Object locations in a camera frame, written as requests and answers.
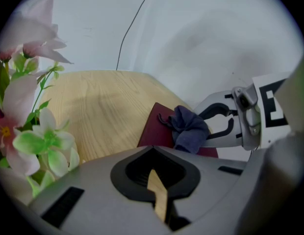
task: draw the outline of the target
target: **table surface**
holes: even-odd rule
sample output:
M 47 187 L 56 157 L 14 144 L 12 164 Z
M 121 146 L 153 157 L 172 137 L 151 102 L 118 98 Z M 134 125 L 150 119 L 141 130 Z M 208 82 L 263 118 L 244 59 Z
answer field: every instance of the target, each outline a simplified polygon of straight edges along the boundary
M 64 73 L 52 80 L 41 103 L 57 124 L 69 118 L 80 161 L 104 157 L 137 147 L 153 105 L 170 109 L 188 106 L 174 93 L 145 73 L 131 71 L 80 71 Z M 156 214 L 164 221 L 167 191 L 152 170 L 148 189 L 156 195 Z

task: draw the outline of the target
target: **navy rag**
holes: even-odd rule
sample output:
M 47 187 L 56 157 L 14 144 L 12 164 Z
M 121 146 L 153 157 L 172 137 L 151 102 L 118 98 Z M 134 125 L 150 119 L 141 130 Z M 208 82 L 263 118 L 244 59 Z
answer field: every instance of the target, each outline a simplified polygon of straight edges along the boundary
M 174 149 L 196 154 L 210 134 L 206 122 L 182 105 L 175 107 L 174 112 L 174 116 L 168 117 L 168 122 L 161 114 L 158 114 L 158 119 L 173 130 Z

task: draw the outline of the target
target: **pink flower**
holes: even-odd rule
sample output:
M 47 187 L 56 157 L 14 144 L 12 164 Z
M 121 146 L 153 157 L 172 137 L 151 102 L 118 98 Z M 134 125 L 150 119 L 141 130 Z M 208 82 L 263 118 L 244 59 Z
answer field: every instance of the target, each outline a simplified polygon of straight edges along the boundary
M 26 75 L 12 81 L 5 90 L 2 104 L 4 117 L 0 118 L 0 150 L 6 156 L 10 167 L 16 172 L 31 175 L 40 164 L 33 154 L 19 152 L 12 144 L 19 133 L 16 127 L 24 125 L 34 99 L 36 78 Z
M 0 55 L 9 57 L 6 55 L 9 54 L 8 50 L 23 44 L 23 52 L 27 58 L 41 56 L 70 63 L 55 51 L 66 45 L 57 37 L 58 26 L 52 24 L 52 10 L 53 0 L 38 0 L 27 11 L 14 13 L 0 37 Z
M 9 61 L 11 59 L 12 54 L 16 51 L 16 48 L 8 49 L 7 51 L 0 52 L 0 60 L 3 62 Z
M 39 0 L 36 2 L 25 14 L 25 16 L 30 18 L 35 18 L 41 23 L 52 28 L 55 33 L 58 32 L 58 26 L 52 24 L 52 11 L 53 11 L 53 1 L 54 0 Z M 25 57 L 46 57 L 61 63 L 71 63 L 66 58 L 64 58 L 55 49 L 64 48 L 66 45 L 59 38 L 50 39 L 46 42 L 44 41 L 33 41 L 25 43 L 23 47 L 23 52 Z

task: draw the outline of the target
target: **red folder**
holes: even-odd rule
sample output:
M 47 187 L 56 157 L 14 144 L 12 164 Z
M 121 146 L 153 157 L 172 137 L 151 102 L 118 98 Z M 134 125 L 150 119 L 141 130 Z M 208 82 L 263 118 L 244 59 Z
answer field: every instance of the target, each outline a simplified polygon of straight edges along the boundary
M 174 115 L 174 111 L 159 103 L 155 103 L 137 147 L 146 145 L 174 147 L 172 130 L 158 120 L 158 114 L 161 114 L 163 119 L 167 120 L 170 115 Z M 216 148 L 201 147 L 197 155 L 218 158 Z

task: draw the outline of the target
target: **white wall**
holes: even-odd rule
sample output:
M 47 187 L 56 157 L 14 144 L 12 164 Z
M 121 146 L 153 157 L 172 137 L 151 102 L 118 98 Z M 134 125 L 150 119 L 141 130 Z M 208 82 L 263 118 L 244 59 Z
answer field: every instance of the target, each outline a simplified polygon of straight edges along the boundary
M 277 0 L 153 0 L 146 16 L 145 46 L 133 69 L 151 74 L 192 108 L 209 94 L 247 86 L 252 77 L 291 71 L 303 43 Z M 214 131 L 223 118 L 210 122 Z M 220 157 L 247 160 L 239 148 Z
M 67 41 L 60 50 L 73 65 L 65 72 L 80 70 L 114 70 L 122 38 L 142 0 L 54 0 L 53 23 L 58 35 Z M 123 45 L 119 69 L 128 70 L 138 25 L 148 5 L 142 6 Z M 44 69 L 52 62 L 42 59 Z

